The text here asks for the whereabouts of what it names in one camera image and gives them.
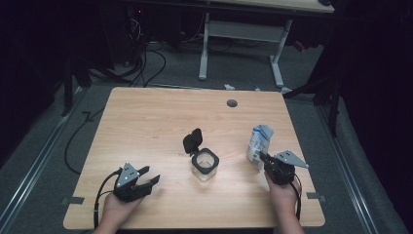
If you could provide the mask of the glass jar with black lid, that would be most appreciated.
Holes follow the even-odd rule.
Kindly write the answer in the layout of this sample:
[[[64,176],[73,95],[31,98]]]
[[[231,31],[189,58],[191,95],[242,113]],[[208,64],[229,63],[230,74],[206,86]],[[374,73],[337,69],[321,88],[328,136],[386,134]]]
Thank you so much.
[[[191,157],[192,174],[201,183],[207,183],[216,175],[220,160],[210,149],[201,148],[203,141],[202,130],[197,128],[182,143],[185,153]]]

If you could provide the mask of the metal floor rail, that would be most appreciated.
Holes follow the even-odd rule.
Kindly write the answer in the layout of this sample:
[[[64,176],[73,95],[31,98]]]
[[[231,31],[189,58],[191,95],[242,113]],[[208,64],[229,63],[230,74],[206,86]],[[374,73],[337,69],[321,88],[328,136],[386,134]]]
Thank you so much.
[[[373,220],[370,210],[368,209],[368,206],[364,199],[364,196],[362,195],[357,185],[357,181],[351,171],[351,168],[349,167],[349,164],[346,160],[344,151],[339,143],[339,140],[336,136],[333,135],[333,133],[329,129],[327,111],[323,107],[319,106],[316,107],[316,111],[318,113],[318,116],[320,117],[323,128],[325,129],[328,135],[330,144],[332,145],[339,173],[344,181],[344,184],[346,185],[347,191],[351,198],[353,207],[357,213],[357,217],[360,221],[360,224],[364,230],[364,233],[379,234],[376,223]]]
[[[13,197],[10,199],[4,211],[0,214],[0,234],[5,234],[10,229],[10,226],[13,224],[21,207],[25,203],[26,198],[29,196],[39,176],[49,162],[55,150],[56,142],[71,117],[73,109],[78,105],[79,101],[84,97],[86,92],[87,91],[82,88],[76,89],[74,93],[73,106],[64,111],[64,115],[58,119],[58,122],[54,125],[53,130],[47,137],[36,158],[30,164],[30,168],[19,182],[19,186],[15,189]]]

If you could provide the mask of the person's left hand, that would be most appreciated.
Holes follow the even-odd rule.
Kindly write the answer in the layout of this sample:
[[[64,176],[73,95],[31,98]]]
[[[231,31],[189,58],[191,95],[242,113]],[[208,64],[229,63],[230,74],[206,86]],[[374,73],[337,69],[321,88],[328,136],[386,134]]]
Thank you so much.
[[[105,198],[102,222],[114,223],[118,229],[129,219],[133,211],[140,205],[143,199],[138,199],[133,202],[120,201],[113,193],[110,193]]]

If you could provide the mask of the black metal stand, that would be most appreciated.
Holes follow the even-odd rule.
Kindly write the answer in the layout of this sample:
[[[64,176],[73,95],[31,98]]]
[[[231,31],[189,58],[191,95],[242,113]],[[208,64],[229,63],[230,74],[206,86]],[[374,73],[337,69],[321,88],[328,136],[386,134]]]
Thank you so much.
[[[329,105],[329,114],[327,115],[327,126],[330,133],[337,137],[336,126],[337,117],[339,114],[339,97],[340,97],[341,80],[336,78],[324,77],[316,81],[310,81],[308,84],[294,89],[282,96],[284,98],[292,98],[299,94],[314,91],[314,105]]]
[[[84,63],[81,60],[78,60],[74,57],[69,57],[65,62],[63,69],[63,116],[66,116],[73,106],[73,80],[76,80],[80,88],[89,88],[92,84],[92,79],[90,78],[89,70],[84,65]]]

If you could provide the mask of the person's right hand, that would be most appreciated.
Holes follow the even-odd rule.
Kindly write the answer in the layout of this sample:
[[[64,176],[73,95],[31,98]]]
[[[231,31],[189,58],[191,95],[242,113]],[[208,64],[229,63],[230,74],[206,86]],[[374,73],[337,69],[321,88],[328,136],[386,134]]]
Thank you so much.
[[[292,181],[292,185],[278,185],[272,182],[265,174],[270,189],[270,197],[276,217],[296,217],[296,203],[298,197],[296,193],[301,192],[301,186],[297,179]]]

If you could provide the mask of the blue and white milk carton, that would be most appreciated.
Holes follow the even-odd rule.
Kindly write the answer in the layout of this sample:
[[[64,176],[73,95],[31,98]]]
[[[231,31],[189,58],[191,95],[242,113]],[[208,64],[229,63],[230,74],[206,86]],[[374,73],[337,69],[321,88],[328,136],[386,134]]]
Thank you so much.
[[[264,167],[260,154],[268,152],[273,134],[273,129],[268,125],[258,125],[252,129],[246,157],[258,171]]]

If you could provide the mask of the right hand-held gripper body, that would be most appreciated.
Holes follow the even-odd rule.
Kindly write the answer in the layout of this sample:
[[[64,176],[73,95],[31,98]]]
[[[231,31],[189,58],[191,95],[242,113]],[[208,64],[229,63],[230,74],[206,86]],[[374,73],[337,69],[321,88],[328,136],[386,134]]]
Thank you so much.
[[[287,185],[292,182],[296,167],[308,169],[309,165],[291,150],[285,150],[274,156],[270,155],[270,161],[264,163],[265,172],[272,182],[278,185]]]

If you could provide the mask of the dark computer tower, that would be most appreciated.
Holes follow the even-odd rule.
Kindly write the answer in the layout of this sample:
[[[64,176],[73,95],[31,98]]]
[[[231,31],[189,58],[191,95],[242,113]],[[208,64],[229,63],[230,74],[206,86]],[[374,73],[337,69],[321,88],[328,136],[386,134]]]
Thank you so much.
[[[142,23],[138,9],[112,2],[102,4],[100,10],[112,60],[125,67],[134,64],[142,46]]]

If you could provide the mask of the white metal desk frame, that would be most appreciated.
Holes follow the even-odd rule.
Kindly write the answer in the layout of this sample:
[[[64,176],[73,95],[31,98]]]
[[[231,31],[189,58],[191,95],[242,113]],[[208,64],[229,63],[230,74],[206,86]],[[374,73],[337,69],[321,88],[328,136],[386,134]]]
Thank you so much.
[[[277,10],[297,14],[333,14],[335,9],[329,0],[202,0],[207,7],[226,5],[228,7],[261,8],[263,10]],[[210,37],[241,39],[249,41],[276,43],[278,47],[273,55],[269,56],[276,86],[282,93],[290,92],[283,83],[279,67],[279,59],[285,41],[293,23],[292,17],[282,20],[281,26],[264,25],[263,23],[235,22],[229,19],[210,19],[210,11],[205,13],[203,51],[201,54],[199,79],[207,78],[208,40]]]

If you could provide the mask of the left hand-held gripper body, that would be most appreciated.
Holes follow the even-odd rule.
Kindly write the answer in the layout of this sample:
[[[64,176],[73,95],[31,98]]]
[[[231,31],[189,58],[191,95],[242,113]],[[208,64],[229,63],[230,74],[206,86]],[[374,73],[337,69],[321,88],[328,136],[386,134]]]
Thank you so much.
[[[131,163],[127,162],[122,168],[120,175],[115,181],[113,194],[123,202],[133,202],[152,192],[152,185],[149,182],[144,184],[137,184],[138,179],[143,176],[140,175]]]

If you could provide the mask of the grey tape strip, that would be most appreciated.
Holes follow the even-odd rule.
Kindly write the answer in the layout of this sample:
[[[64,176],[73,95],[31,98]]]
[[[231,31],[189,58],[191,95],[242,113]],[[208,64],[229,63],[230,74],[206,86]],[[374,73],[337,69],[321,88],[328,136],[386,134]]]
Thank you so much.
[[[83,197],[68,197],[63,198],[60,203],[64,206],[68,206],[70,204],[82,205],[84,200],[85,198]]]
[[[326,201],[326,197],[317,192],[307,192],[306,195],[308,199],[319,200],[321,203]]]

